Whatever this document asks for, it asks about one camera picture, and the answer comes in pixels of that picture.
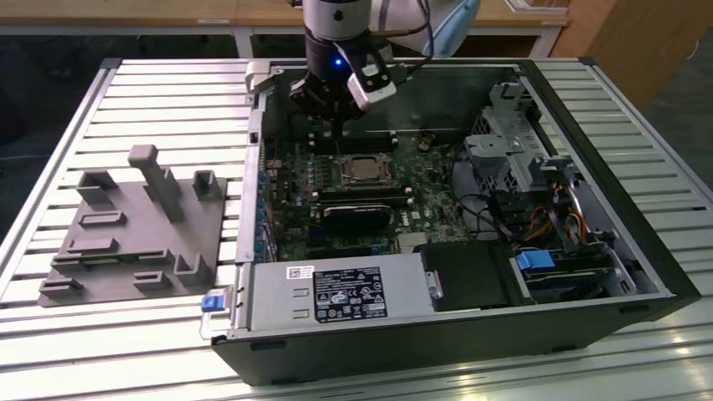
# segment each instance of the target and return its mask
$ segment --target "blue tab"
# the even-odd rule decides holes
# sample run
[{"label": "blue tab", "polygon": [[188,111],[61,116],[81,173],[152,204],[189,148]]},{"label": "blue tab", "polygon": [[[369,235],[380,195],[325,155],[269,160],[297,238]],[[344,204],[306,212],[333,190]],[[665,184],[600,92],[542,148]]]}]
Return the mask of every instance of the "blue tab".
[{"label": "blue tab", "polygon": [[225,296],[224,295],[205,295],[200,301],[200,309],[202,312],[220,312],[225,310]]},{"label": "blue tab", "polygon": [[522,251],[516,257],[520,270],[548,269],[554,267],[553,257],[549,251]]}]

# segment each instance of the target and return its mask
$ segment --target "slotted metal surface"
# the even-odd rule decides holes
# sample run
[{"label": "slotted metal surface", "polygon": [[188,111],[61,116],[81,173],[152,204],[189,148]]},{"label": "slotted metal surface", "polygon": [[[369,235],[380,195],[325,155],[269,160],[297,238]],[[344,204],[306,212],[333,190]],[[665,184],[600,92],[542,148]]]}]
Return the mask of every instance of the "slotted metal surface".
[{"label": "slotted metal surface", "polygon": [[[177,178],[229,179],[216,286],[234,280],[248,107],[240,60],[136,60],[109,71],[7,266],[0,304],[0,399],[645,399],[713,387],[713,213],[701,189],[616,92],[576,60],[538,62],[704,299],[588,349],[405,372],[250,388],[200,339],[200,297],[44,309],[37,288],[64,238],[82,169],[140,180],[130,145],[154,143]],[[556,130],[545,124],[554,147]],[[228,324],[222,319],[218,328]],[[369,352],[360,349],[354,352]]]}]

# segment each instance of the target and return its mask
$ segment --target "warning label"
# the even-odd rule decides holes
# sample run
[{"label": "warning label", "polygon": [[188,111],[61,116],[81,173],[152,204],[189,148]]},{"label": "warning label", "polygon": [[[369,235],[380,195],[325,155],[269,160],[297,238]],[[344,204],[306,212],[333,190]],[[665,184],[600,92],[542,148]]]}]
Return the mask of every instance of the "warning label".
[{"label": "warning label", "polygon": [[386,317],[378,267],[313,272],[314,316],[320,323]]}]

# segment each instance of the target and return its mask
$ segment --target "cable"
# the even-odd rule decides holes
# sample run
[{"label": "cable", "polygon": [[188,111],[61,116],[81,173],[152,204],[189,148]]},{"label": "cable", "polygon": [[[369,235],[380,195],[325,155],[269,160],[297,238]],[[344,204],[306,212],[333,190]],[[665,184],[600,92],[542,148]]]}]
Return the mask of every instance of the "cable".
[{"label": "cable", "polygon": [[424,14],[425,24],[426,24],[426,31],[428,31],[428,48],[429,48],[429,55],[408,69],[408,74],[412,75],[424,67],[424,65],[433,60],[433,56],[436,54],[434,49],[434,38],[433,38],[433,26],[432,26],[432,6],[428,2],[424,4],[424,0],[418,1],[418,7],[421,8],[421,13]]},{"label": "cable", "polygon": [[700,46],[701,46],[701,41],[696,40],[696,46],[693,47],[693,51],[690,52],[690,55],[686,57],[686,60],[690,60],[696,56],[696,53],[698,53]]},{"label": "cable", "polygon": [[418,33],[426,28],[428,28],[428,22],[425,22],[424,25],[421,25],[418,28],[397,29],[397,30],[393,30],[393,31],[380,31],[380,32],[372,33],[372,36],[374,38],[400,38],[402,36],[409,36],[409,35],[412,35],[414,33]]},{"label": "cable", "polygon": [[20,159],[47,159],[48,157],[51,157],[51,155],[23,155],[23,156],[3,157],[0,158],[0,161],[20,160]]}]

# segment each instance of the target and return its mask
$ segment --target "black cable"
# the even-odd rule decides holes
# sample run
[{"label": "black cable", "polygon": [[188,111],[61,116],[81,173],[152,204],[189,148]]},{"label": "black cable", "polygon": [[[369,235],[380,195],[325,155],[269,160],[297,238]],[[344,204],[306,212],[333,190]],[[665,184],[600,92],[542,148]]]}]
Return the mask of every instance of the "black cable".
[{"label": "black cable", "polygon": [[421,67],[425,66],[428,62],[433,60],[433,56],[436,55],[436,49],[434,49],[434,38],[433,38],[433,26],[432,26],[432,6],[428,2],[424,3],[424,0],[418,1],[418,7],[421,8],[421,13],[424,14],[425,23],[426,23],[426,31],[428,31],[428,47],[429,47],[429,55],[416,64],[413,65],[408,73],[412,75]]},{"label": "black cable", "polygon": [[372,33],[370,35],[374,38],[401,38],[402,36],[409,36],[409,35],[413,35],[414,33],[421,32],[424,29],[428,28],[428,24],[429,23],[425,22],[424,25],[421,25],[420,27],[413,28],[413,29],[398,29],[398,30],[393,30],[393,31],[380,31],[380,32]]}]

